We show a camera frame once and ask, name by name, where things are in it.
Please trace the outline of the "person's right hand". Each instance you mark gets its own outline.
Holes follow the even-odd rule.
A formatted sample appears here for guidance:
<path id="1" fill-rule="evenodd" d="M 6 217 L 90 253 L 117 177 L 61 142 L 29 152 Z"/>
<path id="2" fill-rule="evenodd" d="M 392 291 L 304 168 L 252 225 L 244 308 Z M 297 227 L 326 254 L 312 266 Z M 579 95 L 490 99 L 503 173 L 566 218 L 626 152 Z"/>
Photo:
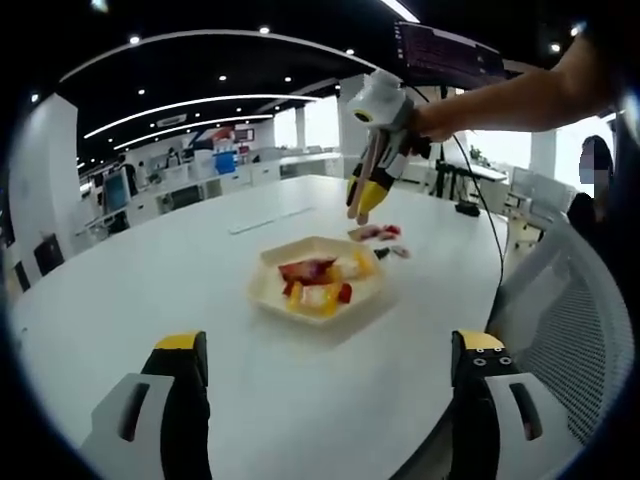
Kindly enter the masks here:
<path id="1" fill-rule="evenodd" d="M 459 131 L 454 113 L 446 105 L 425 104 L 413 110 L 411 130 L 432 142 L 444 142 Z"/>

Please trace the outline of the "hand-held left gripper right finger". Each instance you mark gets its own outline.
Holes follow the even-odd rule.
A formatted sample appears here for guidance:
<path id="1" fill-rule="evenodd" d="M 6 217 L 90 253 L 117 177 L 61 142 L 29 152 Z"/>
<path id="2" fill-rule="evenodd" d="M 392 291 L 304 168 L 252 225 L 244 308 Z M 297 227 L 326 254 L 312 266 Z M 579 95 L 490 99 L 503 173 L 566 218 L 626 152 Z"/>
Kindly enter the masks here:
<path id="1" fill-rule="evenodd" d="M 497 338 L 452 332 L 453 479 L 554 479 L 573 459 L 565 407 Z"/>

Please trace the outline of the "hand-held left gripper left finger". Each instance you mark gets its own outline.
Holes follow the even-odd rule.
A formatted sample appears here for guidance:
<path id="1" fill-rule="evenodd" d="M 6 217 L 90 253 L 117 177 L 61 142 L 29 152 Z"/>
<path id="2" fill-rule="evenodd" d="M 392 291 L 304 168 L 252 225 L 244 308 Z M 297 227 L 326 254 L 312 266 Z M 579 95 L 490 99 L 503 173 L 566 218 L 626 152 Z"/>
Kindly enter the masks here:
<path id="1" fill-rule="evenodd" d="M 209 479 L 203 331 L 159 341 L 94 408 L 80 452 L 101 479 Z"/>

